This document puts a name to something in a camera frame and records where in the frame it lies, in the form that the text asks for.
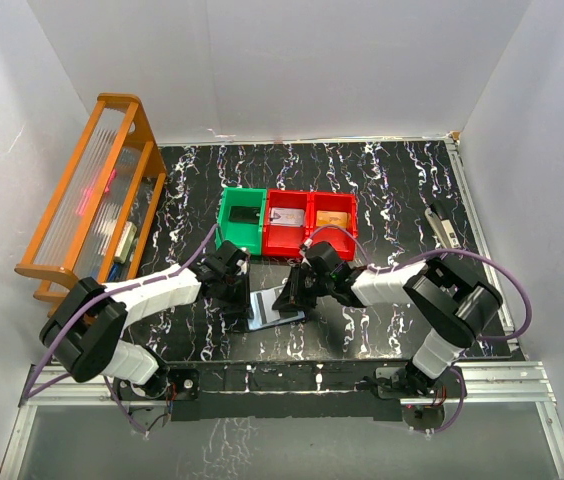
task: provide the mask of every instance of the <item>aluminum frame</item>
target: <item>aluminum frame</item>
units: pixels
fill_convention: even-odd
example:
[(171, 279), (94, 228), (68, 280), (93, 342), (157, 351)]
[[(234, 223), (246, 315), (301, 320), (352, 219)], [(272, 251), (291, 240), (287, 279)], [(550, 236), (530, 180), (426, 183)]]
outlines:
[[(451, 160), (453, 173), (455, 174), (462, 201), (467, 210), (469, 223), (473, 231), (478, 251), (490, 257), (486, 244), (484, 232), (477, 216), (473, 200), (471, 198), (466, 176), (464, 174), (462, 160), (458, 153), (457, 145), (449, 136), (439, 137), (351, 137), (331, 138), (314, 140), (297, 140), (284, 143), (307, 143), (307, 142), (359, 142), (359, 141), (444, 141)], [(204, 143), (204, 145), (222, 145), (223, 142)], [(240, 144), (262, 144), (282, 142), (240, 142)], [(168, 144), (162, 146), (180, 146), (184, 144)], [(501, 290), (499, 279), (491, 267), (486, 269), (487, 278), (492, 284)], [(505, 302), (501, 321), (506, 333), (514, 330), (509, 308)], [(517, 342), (509, 342), (513, 348)], [(564, 479), (564, 432), (560, 423), (553, 389), (544, 370), (542, 362), (506, 362), (506, 361), (464, 361), (457, 364), (463, 370), (467, 384), (467, 403), (501, 403), (501, 402), (533, 402), (538, 409), (538, 416), (542, 423), (547, 444), (551, 451), (553, 461), (558, 472), (558, 478)], [(64, 373), (61, 366), (46, 367), (36, 386), (51, 380)], [(323, 392), (307, 392), (313, 394), (324, 394)], [(457, 399), (448, 399), (449, 403), (457, 402)], [(401, 399), (403, 404), (427, 403), (419, 398)], [(125, 402), (132, 407), (163, 407), (163, 401), (133, 401)], [(39, 407), (48, 405), (55, 406), (92, 406), (99, 405), (107, 408), (116, 408), (110, 399), (109, 392), (102, 377), (97, 377), (89, 382), (77, 384), (72, 379), (65, 379), (41, 392), (30, 399), (20, 408), (13, 433), (7, 447), (7, 451), (0, 469), (0, 480), (17, 479), (26, 447), (31, 436), (35, 417)]]

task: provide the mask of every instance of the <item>orange wooden frame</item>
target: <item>orange wooden frame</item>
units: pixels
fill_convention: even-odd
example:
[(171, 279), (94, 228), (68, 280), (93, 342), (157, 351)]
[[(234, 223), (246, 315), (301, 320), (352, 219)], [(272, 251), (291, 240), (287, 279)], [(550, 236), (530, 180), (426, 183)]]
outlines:
[[(111, 150), (109, 151), (104, 163), (104, 167), (100, 171), (98, 179), (94, 184), (93, 193), (86, 205), (84, 214), (75, 231), (69, 249), (64, 253), (64, 261), (61, 265), (36, 264), (35, 257), (42, 245), (42, 242), (44, 241), (51, 222), (53, 221), (53, 218), (62, 202), (62, 198), (73, 178), (77, 166), (80, 163), (84, 151), (89, 144), (89, 140), (91, 139), (105, 108), (122, 112), (124, 114), (124, 119), (122, 120), (122, 124), (115, 136)], [(142, 179), (145, 177), (156, 178), (155, 187), (153, 189), (153, 198), (144, 218), (142, 228), (140, 229), (140, 235), (138, 237), (135, 254), (128, 271), (127, 279), (134, 278), (137, 274), (142, 252), (144, 251), (144, 247), (151, 230), (151, 222), (155, 215), (160, 193), (166, 180), (166, 168), (164, 166), (164, 162), (162, 161), (162, 156), (158, 150), (153, 132), (151, 131), (149, 121), (146, 117), (140, 99), (135, 95), (130, 94), (102, 93), (98, 96), (97, 104), (95, 105), (86, 127), (82, 132), (82, 136), (80, 137), (80, 140), (69, 159), (69, 163), (55, 192), (53, 193), (53, 196), (51, 197), (51, 201), (42, 215), (40, 223), (33, 234), (33, 238), (22, 257), (22, 260), (15, 267), (15, 271), (20, 275), (42, 280), (42, 283), (33, 294), (34, 298), (57, 305), (66, 296), (66, 293), (50, 291), (51, 285), (53, 283), (57, 283), (67, 289), (71, 289), (78, 281), (77, 276), (73, 273), (73, 269), (75, 268), (75, 264), (80, 256), (89, 228), (96, 216), (100, 202), (104, 196), (109, 177), (111, 176), (111, 172), (115, 167), (115, 163), (122, 151), (122, 148), (135, 149), (141, 152), (141, 155), (133, 174), (130, 188), (120, 209), (120, 214), (115, 224), (115, 228), (113, 229), (113, 235), (104, 255), (104, 260), (102, 262), (102, 266), (100, 267), (97, 280), (99, 282), (106, 281), (107, 275), (113, 264), (116, 247), (120, 241), (120, 237), (122, 236), (124, 225), (129, 216), (129, 212), (131, 211), (131, 207), (133, 206), (133, 200), (137, 195)]]

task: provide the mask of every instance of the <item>green bin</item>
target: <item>green bin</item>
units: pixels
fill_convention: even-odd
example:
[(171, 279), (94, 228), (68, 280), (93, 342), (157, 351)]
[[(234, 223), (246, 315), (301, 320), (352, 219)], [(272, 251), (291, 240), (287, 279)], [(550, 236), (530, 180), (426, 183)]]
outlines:
[[(229, 220), (232, 207), (258, 207), (260, 219), (255, 223), (232, 222)], [(225, 240), (230, 240), (238, 247), (246, 247), (252, 255), (262, 254), (262, 225), (266, 209), (266, 189), (225, 187), (222, 205), (218, 215), (218, 224)], [(219, 232), (215, 235), (215, 244), (222, 243)]]

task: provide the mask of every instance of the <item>black and white marble surface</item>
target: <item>black and white marble surface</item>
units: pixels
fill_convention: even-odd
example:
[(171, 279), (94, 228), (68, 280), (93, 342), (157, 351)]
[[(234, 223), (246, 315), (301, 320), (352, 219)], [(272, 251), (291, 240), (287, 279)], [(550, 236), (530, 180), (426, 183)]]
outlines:
[[(463, 248), (475, 239), (442, 141), (165, 147), (169, 172), (140, 272), (182, 263), (217, 219), (226, 186), (353, 193), (359, 240), (377, 265), (436, 248), (424, 210), (443, 202)], [(251, 289), (282, 284), (285, 261), (254, 258)], [(242, 333), (209, 301), (157, 314), (131, 328), (166, 361), (289, 361), (409, 358), (430, 327), (410, 305), (366, 310), (320, 299), (305, 323)], [(487, 334), (502, 335), (493, 321)], [(467, 356), (509, 356), (506, 342), (475, 345)]]

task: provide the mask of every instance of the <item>white wall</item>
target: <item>white wall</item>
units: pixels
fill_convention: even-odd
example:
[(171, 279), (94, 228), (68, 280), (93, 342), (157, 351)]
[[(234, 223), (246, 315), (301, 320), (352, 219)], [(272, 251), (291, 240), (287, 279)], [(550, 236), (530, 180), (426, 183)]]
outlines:
[(495, 257), (530, 290), (524, 346), (544, 361), (564, 425), (564, 1), (533, 2), (461, 153)]
[(0, 463), (45, 309), (13, 267), (49, 201), (86, 111), (25, 0), (0, 1)]
[(165, 143), (461, 129), (529, 1), (29, 4), (85, 105), (137, 93)]

